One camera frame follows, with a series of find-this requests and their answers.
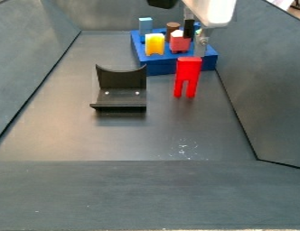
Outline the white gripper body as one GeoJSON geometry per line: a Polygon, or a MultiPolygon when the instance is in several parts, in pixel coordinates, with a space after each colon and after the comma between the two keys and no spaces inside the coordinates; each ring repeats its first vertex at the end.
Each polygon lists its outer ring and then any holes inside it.
{"type": "Polygon", "coordinates": [[[228,24],[236,0],[182,0],[204,27],[228,24]]]}

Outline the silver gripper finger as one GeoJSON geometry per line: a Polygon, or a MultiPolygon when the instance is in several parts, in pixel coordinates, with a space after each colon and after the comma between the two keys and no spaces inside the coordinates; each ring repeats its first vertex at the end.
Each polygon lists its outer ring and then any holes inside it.
{"type": "Polygon", "coordinates": [[[206,35],[206,29],[202,29],[200,34],[194,35],[194,55],[203,57],[206,55],[208,36],[206,35]]]}
{"type": "Polygon", "coordinates": [[[183,8],[183,37],[194,37],[194,14],[187,7],[183,8]]]}

